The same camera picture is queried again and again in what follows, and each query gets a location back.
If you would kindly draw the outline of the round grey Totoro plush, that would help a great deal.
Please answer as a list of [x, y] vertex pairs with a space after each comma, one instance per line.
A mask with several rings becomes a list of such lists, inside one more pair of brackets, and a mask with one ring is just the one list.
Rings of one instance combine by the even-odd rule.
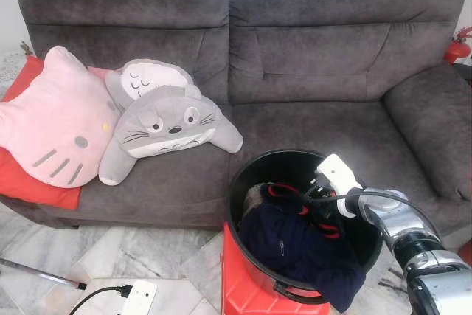
[[193, 85], [192, 76], [180, 66], [151, 59], [136, 59], [120, 69], [106, 70], [105, 87], [118, 112], [125, 112], [134, 100], [160, 86]]

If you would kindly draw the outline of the red fire extinguisher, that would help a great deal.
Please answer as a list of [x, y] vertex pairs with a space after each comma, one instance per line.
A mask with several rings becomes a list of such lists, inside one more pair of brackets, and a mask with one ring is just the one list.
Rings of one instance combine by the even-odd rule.
[[444, 61], [448, 64], [454, 64], [461, 58], [468, 58], [471, 55], [471, 46], [466, 41], [472, 38], [472, 27], [463, 27], [451, 39], [451, 45], [448, 46], [444, 55]]

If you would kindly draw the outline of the navy knit sweater red trim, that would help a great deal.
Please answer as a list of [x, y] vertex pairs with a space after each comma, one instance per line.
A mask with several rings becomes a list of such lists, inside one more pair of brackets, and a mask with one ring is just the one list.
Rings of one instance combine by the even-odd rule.
[[266, 268], [312, 285], [337, 311], [350, 308], [367, 278], [341, 224], [314, 215], [289, 184], [250, 187], [238, 234]]

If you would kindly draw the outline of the black plastic bucket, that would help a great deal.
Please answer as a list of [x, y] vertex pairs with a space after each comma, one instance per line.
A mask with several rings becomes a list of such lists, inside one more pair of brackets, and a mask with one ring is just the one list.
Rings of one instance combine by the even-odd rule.
[[330, 304], [313, 285], [284, 277], [280, 272], [271, 270], [255, 255], [247, 250], [245, 241], [240, 237], [240, 221], [242, 221], [245, 197], [250, 187], [263, 182], [276, 182], [291, 187], [301, 187], [316, 177], [316, 164], [323, 160], [317, 152], [311, 150], [271, 150], [251, 160], [241, 167], [226, 188], [225, 207], [226, 223], [236, 244], [250, 262], [267, 277], [274, 281], [277, 294], [304, 305]]

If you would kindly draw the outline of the pink cat face cushion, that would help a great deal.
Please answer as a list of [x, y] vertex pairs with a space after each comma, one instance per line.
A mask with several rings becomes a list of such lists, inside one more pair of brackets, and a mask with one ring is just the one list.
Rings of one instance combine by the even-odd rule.
[[33, 82], [0, 102], [0, 148], [28, 176], [81, 187], [98, 176], [119, 117], [103, 80], [67, 48], [54, 46]]

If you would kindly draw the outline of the dark grey sofa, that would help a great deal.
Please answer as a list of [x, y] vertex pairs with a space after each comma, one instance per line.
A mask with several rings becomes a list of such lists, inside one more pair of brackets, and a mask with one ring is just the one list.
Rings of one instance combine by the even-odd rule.
[[94, 68], [170, 62], [245, 137], [139, 160], [74, 210], [0, 195], [37, 224], [219, 230], [239, 169], [281, 148], [336, 153], [443, 234], [471, 224], [471, 89], [444, 60], [462, 0], [18, 0], [34, 49]]

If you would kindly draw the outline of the flat grey Totoro plush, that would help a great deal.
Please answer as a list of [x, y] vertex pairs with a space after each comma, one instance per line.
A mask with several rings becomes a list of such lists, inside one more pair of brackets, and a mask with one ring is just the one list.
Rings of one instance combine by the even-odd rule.
[[122, 113], [99, 164], [98, 178], [107, 186], [117, 186], [139, 159], [207, 142], [237, 153], [245, 139], [197, 86], [160, 86], [133, 100]]

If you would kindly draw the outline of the red plastic stool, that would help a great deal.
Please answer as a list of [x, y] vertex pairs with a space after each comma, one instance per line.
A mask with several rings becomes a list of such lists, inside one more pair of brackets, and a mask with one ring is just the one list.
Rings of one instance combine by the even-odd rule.
[[221, 254], [223, 315], [336, 315], [333, 306], [304, 305], [274, 291], [274, 281], [240, 250], [229, 225], [223, 225]]

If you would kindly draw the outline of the white lace cloth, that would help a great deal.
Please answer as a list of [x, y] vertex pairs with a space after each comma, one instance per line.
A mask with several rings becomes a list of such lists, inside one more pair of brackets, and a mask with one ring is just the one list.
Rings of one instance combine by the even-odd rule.
[[26, 66], [26, 61], [23, 51], [0, 52], [0, 86], [10, 85]]

